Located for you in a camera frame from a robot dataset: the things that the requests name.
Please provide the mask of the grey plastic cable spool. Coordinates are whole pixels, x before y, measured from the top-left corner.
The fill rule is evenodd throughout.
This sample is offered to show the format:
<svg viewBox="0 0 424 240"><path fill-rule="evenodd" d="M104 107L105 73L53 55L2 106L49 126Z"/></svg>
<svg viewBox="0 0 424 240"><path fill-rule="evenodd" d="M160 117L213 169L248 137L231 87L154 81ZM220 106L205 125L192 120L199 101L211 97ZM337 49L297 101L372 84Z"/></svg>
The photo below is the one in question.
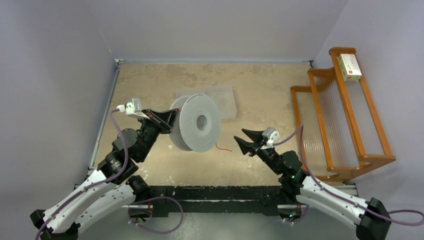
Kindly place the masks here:
<svg viewBox="0 0 424 240"><path fill-rule="evenodd" d="M221 134L221 114L211 97L205 94L185 95L170 107L179 110L169 137L183 151L204 153L217 143Z"/></svg>

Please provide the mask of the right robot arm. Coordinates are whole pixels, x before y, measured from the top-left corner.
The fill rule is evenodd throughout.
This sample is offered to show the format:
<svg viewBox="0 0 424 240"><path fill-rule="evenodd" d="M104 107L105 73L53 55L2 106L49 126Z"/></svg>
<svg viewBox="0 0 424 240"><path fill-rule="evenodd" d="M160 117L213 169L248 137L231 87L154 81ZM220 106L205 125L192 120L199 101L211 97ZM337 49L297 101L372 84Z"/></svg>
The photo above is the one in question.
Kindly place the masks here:
<svg viewBox="0 0 424 240"><path fill-rule="evenodd" d="M305 204L353 227L359 240L384 240L391 222L383 203L371 198L366 200L340 191L303 169L303 164L293 150L278 153L274 139L279 133L274 128L263 131L242 129L251 141L238 136L234 140L243 155L257 156L276 175L280 187L277 193L264 197L263 202Z"/></svg>

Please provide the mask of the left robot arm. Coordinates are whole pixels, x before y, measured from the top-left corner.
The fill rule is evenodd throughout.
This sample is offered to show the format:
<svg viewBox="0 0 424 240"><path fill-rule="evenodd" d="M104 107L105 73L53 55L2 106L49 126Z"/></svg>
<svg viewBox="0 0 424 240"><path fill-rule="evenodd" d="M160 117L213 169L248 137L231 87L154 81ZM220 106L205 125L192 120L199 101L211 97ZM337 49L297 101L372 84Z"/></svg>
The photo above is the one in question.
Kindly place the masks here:
<svg viewBox="0 0 424 240"><path fill-rule="evenodd" d="M109 112L118 132L112 150L66 198L30 215L37 240L76 240L94 223L117 209L154 200L136 171L160 134L170 134L180 109L133 109L128 103Z"/></svg>

